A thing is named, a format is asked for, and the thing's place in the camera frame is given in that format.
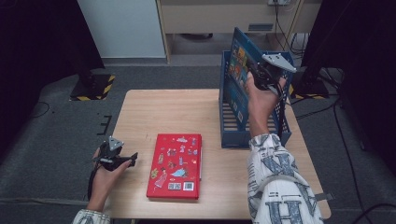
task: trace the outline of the person's right hand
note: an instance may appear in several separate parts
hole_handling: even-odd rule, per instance
[[[281,89],[286,84],[286,79],[279,80]],[[267,124],[271,113],[278,102],[278,96],[271,91],[261,91],[254,85],[254,77],[247,73],[249,129],[251,137],[269,133]]]

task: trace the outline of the wrist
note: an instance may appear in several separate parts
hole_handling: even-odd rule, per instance
[[[261,134],[270,133],[268,129],[268,120],[260,117],[256,119],[254,116],[249,117],[250,136],[253,138]]]
[[[105,208],[106,197],[91,197],[87,205],[87,210],[103,212]]]

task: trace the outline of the barcode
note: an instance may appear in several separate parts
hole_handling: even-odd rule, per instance
[[[183,190],[194,190],[194,183],[193,182],[184,182]]]
[[[181,189],[181,183],[169,183],[168,189]]]

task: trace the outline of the electrical outlet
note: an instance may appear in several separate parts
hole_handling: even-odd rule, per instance
[[[268,0],[268,5],[274,6],[275,4],[279,6],[289,5],[291,0]]]

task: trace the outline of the yellow and black hazard tape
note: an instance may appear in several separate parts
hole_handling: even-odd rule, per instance
[[[327,99],[329,94],[297,94],[292,85],[289,86],[289,95],[291,99]]]
[[[103,93],[101,95],[95,95],[95,96],[80,95],[80,96],[75,96],[75,97],[71,96],[70,100],[71,101],[90,101],[90,100],[104,100],[104,99],[106,99],[108,92],[110,91],[111,86],[113,85],[113,81],[114,81],[115,77],[116,76],[111,75],[108,78],[106,87],[104,88]]]

